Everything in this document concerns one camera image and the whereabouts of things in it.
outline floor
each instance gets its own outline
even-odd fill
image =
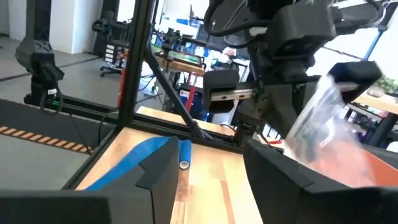
[[[18,44],[18,41],[0,37],[0,45],[3,46],[3,49],[0,49],[0,79],[26,73],[14,57]],[[117,105],[120,76],[108,75],[101,78],[101,59],[74,64],[96,56],[70,55],[63,52],[54,54],[57,66],[62,66],[61,69],[65,72],[64,79],[59,82],[64,95],[108,106]],[[145,85],[144,82],[140,83],[140,88]],[[30,76],[0,82],[2,99],[22,103],[28,92]],[[140,92],[137,101],[148,97],[144,92],[150,90]],[[138,103],[136,108],[140,106],[155,109],[162,107],[158,98]],[[0,189],[60,189],[88,157],[7,136],[0,136],[0,142],[3,146],[0,150]]]

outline wooden surface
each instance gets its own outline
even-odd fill
[[[396,99],[388,95],[376,98],[364,93],[357,99],[355,99],[354,102],[371,106],[373,108],[384,110],[390,113],[398,114],[398,103],[396,103]]]
[[[141,107],[148,116],[184,123],[176,114]],[[198,121],[201,128],[233,134],[228,127]],[[156,135],[124,128],[83,179],[83,190],[113,168],[134,146]],[[193,144],[191,167],[180,171],[173,224],[262,223],[240,154]]]
[[[157,63],[159,63],[160,67],[165,68],[167,66],[167,60],[163,57],[156,57]],[[187,63],[183,62],[178,62],[178,61],[171,61],[169,62],[169,69],[176,70],[178,72],[193,72],[198,75],[204,75],[205,74],[205,69],[202,67],[197,67],[194,65],[190,65]]]

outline hazard tape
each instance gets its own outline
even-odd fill
[[[0,134],[18,138],[18,139],[23,139],[26,141],[36,142],[39,144],[44,144],[46,146],[58,147],[58,148],[66,149],[66,150],[73,151],[73,152],[80,152],[80,153],[84,153],[84,154],[91,154],[91,152],[92,152],[91,147],[88,147],[88,150],[87,150],[87,148],[82,144],[65,141],[65,140],[61,140],[61,139],[57,139],[57,138],[51,138],[48,136],[43,136],[41,134],[35,134],[35,133],[18,130],[15,128],[9,128],[9,127],[5,127],[5,126],[0,126]]]

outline clear plastic bag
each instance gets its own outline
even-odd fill
[[[298,162],[349,187],[373,186],[365,150],[339,114],[344,108],[333,77],[321,77],[317,90],[286,137]]]

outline tape roll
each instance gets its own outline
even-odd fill
[[[192,144],[190,141],[183,141],[180,145],[180,169],[188,169],[191,166]]]

